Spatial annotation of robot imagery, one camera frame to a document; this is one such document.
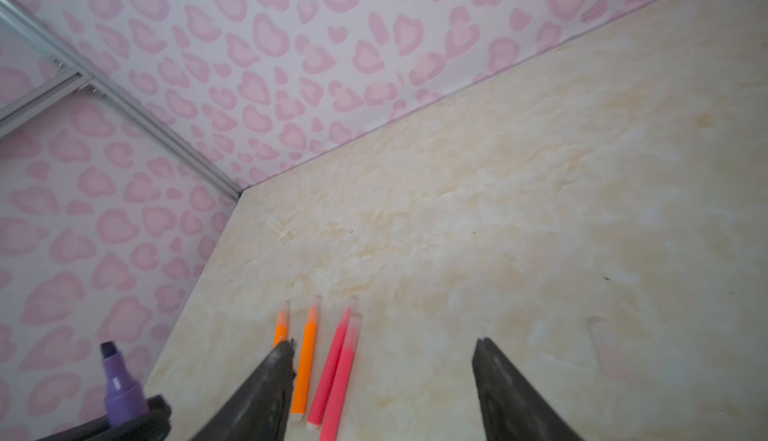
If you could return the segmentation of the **orange marker pen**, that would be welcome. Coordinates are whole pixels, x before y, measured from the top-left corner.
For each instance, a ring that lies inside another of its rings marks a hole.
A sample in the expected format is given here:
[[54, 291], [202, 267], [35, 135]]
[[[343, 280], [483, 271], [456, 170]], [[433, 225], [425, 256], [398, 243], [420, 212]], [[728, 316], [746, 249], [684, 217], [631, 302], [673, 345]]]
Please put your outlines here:
[[321, 303], [322, 297], [317, 295], [313, 299], [313, 303], [308, 310], [302, 338], [298, 373], [296, 377], [290, 411], [290, 419], [293, 421], [301, 420], [307, 411], [309, 387], [314, 360], [314, 348], [319, 325]]
[[290, 307], [291, 301], [284, 301], [277, 315], [276, 327], [274, 332], [273, 346], [277, 347], [280, 343], [288, 340], [290, 325]]

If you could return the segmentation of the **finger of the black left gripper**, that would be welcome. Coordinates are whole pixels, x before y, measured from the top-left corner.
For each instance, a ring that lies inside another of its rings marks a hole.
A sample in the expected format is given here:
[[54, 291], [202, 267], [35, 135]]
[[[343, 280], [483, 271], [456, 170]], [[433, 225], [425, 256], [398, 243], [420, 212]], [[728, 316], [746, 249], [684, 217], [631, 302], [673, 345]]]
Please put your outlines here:
[[171, 406], [161, 395], [148, 400], [149, 411], [111, 427], [106, 416], [40, 438], [39, 441], [162, 441], [171, 431]]

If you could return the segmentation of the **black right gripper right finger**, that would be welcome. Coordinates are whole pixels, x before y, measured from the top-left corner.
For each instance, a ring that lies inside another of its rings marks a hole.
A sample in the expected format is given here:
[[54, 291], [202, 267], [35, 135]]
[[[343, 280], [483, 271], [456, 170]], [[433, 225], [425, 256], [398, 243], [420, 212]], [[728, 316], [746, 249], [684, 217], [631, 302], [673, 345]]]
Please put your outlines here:
[[491, 339], [477, 341], [472, 370], [488, 440], [582, 440]]

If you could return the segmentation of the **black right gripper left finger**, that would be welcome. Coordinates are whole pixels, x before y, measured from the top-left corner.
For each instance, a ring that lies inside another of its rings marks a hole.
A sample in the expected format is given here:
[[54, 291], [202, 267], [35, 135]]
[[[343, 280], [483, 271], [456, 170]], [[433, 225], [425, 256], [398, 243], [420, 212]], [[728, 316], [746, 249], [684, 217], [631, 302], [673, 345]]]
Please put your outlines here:
[[296, 376], [294, 355], [292, 341], [280, 342], [192, 440], [283, 440]]

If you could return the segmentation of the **purple marker pen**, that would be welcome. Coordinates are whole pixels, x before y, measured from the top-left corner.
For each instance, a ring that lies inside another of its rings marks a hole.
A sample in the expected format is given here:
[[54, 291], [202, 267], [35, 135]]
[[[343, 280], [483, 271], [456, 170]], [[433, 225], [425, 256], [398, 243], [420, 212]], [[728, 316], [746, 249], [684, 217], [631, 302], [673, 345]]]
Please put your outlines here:
[[142, 385], [129, 372], [122, 353], [112, 341], [100, 345], [106, 376], [104, 406], [112, 428], [149, 412]]

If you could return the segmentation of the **pink marker pen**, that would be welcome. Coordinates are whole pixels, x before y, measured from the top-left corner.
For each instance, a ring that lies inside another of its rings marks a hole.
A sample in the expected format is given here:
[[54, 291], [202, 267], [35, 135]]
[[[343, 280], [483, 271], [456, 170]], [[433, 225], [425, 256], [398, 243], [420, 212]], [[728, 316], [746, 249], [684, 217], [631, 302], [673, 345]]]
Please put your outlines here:
[[317, 385], [315, 397], [313, 399], [309, 415], [307, 416], [307, 426], [309, 429], [316, 430], [322, 424], [336, 375], [338, 362], [341, 356], [343, 343], [349, 326], [349, 321], [351, 316], [356, 311], [357, 304], [358, 298], [356, 296], [352, 296], [347, 300], [341, 319], [334, 333], [324, 369], [320, 381]]
[[353, 314], [349, 319], [326, 406], [320, 441], [337, 439], [362, 324], [363, 318], [359, 313]]

